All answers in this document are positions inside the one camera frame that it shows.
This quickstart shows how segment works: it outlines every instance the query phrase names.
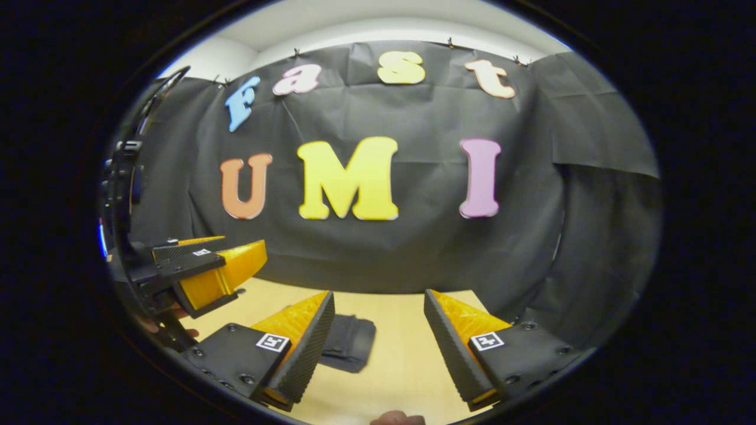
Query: black paper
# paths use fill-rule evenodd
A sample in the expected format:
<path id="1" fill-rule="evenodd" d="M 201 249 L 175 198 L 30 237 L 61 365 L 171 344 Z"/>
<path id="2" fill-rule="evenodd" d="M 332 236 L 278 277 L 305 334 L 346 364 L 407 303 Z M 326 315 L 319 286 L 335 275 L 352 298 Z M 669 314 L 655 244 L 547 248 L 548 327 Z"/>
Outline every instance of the black paper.
<path id="1" fill-rule="evenodd" d="M 386 85 L 386 51 L 414 51 L 426 78 Z M 517 95 L 480 89 L 471 60 L 502 67 Z M 283 73 L 319 64 L 319 86 L 274 96 Z M 250 117 L 228 131 L 226 99 L 259 76 Z M 422 293 L 473 290 L 504 320 L 530 315 L 580 347 L 605 339 L 651 271 L 661 227 L 658 168 L 631 107 L 574 53 L 523 67 L 483 51 L 427 42 L 355 43 L 306 52 L 228 87 L 184 79 L 144 137 L 141 204 L 132 240 L 225 235 L 228 246 L 264 239 L 259 278 L 323 290 Z M 370 136 L 398 142 L 391 165 L 399 217 L 366 222 L 350 212 L 299 215 L 303 165 L 296 150 L 327 141 L 342 165 Z M 464 138 L 501 146 L 496 216 L 465 219 Z M 269 153 L 265 208 L 234 219 L 221 202 L 221 162 Z M 240 199 L 251 170 L 240 172 Z"/>

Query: blue letter f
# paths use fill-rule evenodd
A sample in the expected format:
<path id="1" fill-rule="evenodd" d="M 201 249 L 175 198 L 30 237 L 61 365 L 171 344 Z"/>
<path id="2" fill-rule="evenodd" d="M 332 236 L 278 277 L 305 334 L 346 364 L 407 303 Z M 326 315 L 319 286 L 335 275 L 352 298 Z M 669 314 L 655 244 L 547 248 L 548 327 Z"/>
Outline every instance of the blue letter f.
<path id="1" fill-rule="evenodd" d="M 255 100 L 255 90 L 253 87 L 260 82 L 260 77 L 254 76 L 245 82 L 238 90 L 235 91 L 226 100 L 228 112 L 231 113 L 231 124 L 228 125 L 228 131 L 233 132 L 247 117 L 252 113 L 248 106 Z"/>

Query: yellow triangular pad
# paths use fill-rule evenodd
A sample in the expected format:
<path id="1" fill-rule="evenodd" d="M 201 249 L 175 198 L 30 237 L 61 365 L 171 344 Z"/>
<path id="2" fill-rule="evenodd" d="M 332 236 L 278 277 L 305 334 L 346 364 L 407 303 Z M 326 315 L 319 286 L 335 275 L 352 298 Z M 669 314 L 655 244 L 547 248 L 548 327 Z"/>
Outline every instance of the yellow triangular pad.
<path id="1" fill-rule="evenodd" d="M 225 236 L 211 236 L 211 237 L 198 237 L 196 239 L 184 239 L 177 242 L 177 245 L 198 244 L 200 242 L 207 242 L 208 240 L 223 239 Z"/>
<path id="2" fill-rule="evenodd" d="M 434 290 L 430 291 L 438 300 L 438 304 L 441 305 L 444 314 L 449 318 L 451 325 L 454 327 L 457 335 L 460 336 L 462 344 L 465 345 L 472 358 L 475 358 L 475 356 L 473 351 L 470 350 L 470 347 L 467 345 L 471 337 L 512 327 L 511 324 L 489 315 L 486 312 L 482 312 L 475 307 L 467 305 L 464 302 L 457 301 L 449 295 L 444 295 L 443 293 Z"/>
<path id="3" fill-rule="evenodd" d="M 201 309 L 221 296 L 231 295 L 268 261 L 264 240 L 215 254 L 222 256 L 226 264 L 181 281 L 181 287 L 195 309 Z"/>
<path id="4" fill-rule="evenodd" d="M 299 345 L 302 335 L 304 335 L 307 326 L 310 325 L 312 318 L 318 312 L 327 294 L 328 291 L 324 291 L 318 295 L 311 296 L 251 326 L 252 329 L 281 335 L 291 340 L 291 349 L 283 357 L 283 361 L 281 361 L 282 365 L 286 363 L 286 360 L 294 352 L 296 346 Z"/>

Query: letter i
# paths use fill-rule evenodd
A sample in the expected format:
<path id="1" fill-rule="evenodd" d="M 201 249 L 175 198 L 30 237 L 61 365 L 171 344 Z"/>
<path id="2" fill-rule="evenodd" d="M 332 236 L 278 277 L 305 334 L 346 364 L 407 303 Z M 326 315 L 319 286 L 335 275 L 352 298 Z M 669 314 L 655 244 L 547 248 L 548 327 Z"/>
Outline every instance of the letter i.
<path id="1" fill-rule="evenodd" d="M 492 217 L 499 211 L 494 200 L 496 156 L 501 146 L 484 138 L 466 138 L 460 142 L 467 153 L 467 199 L 460 205 L 460 214 L 466 219 Z"/>

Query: letter m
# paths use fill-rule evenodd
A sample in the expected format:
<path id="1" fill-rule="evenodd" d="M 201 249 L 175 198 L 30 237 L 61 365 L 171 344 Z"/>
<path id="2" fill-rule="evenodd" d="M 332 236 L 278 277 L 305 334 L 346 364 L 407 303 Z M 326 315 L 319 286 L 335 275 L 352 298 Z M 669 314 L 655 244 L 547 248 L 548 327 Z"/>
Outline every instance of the letter m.
<path id="1" fill-rule="evenodd" d="M 359 193 L 352 209 L 358 219 L 396 219 L 399 208 L 391 201 L 391 157 L 396 151 L 396 141 L 391 138 L 365 138 L 344 169 L 327 142 L 302 145 L 297 155 L 305 163 L 305 202 L 299 214 L 305 219 L 326 219 L 329 210 L 323 204 L 325 192 L 333 211 L 343 219 L 355 193 Z"/>

